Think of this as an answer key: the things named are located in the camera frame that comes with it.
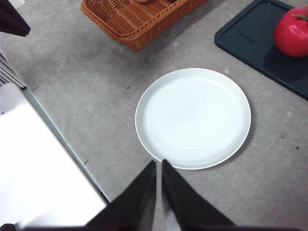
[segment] dark green tray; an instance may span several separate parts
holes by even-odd
[[[278,0],[255,0],[215,34],[215,44],[308,100],[308,57],[292,58],[274,44],[274,30],[290,9]]]

